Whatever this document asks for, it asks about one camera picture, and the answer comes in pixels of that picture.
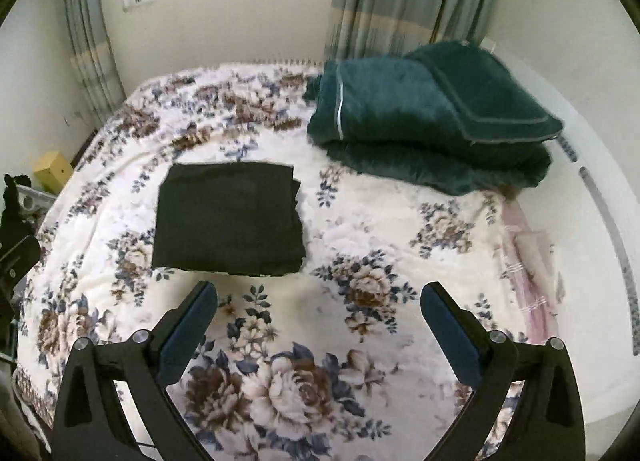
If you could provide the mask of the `dark green folded blanket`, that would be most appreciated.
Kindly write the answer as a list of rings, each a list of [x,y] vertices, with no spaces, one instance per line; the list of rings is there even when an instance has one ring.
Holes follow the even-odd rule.
[[[304,98],[331,159],[452,196],[538,186],[564,129],[498,58],[460,42],[329,62]]]

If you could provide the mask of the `left striped curtain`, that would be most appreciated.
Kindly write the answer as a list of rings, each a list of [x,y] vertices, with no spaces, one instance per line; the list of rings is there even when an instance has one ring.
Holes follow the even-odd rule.
[[[124,102],[101,0],[63,0],[70,64],[96,125],[104,125]]]

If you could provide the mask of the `white headboard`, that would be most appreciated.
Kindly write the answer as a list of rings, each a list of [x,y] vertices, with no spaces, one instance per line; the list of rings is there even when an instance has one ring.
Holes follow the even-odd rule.
[[[601,453],[639,401],[639,203],[575,107],[523,60],[490,39],[482,45],[564,123],[547,145],[548,175],[520,204],[553,244],[564,293],[556,321],[582,397],[587,450]]]

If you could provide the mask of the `black equipment at left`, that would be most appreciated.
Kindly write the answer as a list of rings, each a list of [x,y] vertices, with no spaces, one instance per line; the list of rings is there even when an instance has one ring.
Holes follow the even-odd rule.
[[[1,212],[1,363],[14,367],[20,293],[16,288],[41,257],[37,227],[55,195],[32,188],[26,175],[3,176]]]

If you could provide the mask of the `black small garment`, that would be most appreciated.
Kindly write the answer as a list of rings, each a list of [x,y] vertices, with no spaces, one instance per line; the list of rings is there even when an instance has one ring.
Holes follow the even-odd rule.
[[[306,259],[291,166],[175,164],[158,191],[152,265],[284,276]]]

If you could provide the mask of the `floral bed sheet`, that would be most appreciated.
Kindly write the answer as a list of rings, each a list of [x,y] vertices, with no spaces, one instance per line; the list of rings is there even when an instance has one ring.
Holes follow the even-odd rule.
[[[309,66],[223,65],[140,85],[48,212],[28,274],[13,387],[51,424],[74,342],[122,342],[179,305],[200,271],[154,266],[160,185],[178,164],[291,166],[296,273],[213,273],[218,311],[169,397],[217,460],[421,460],[470,390],[424,322],[441,283],[487,329],[542,343],[498,192],[453,197],[359,174],[314,146]]]

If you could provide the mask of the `pink cloth at bedside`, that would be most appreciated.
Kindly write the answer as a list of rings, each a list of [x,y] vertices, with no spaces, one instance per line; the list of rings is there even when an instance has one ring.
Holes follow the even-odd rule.
[[[529,227],[518,201],[500,202],[506,279],[515,291],[529,342],[544,344],[559,333],[556,317],[565,297],[554,245],[547,230]]]

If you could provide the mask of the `yellow box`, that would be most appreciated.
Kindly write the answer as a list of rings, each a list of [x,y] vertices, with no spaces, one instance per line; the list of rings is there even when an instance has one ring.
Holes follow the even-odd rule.
[[[72,177],[73,166],[61,151],[48,151],[34,165],[32,173],[46,192],[58,195]]]

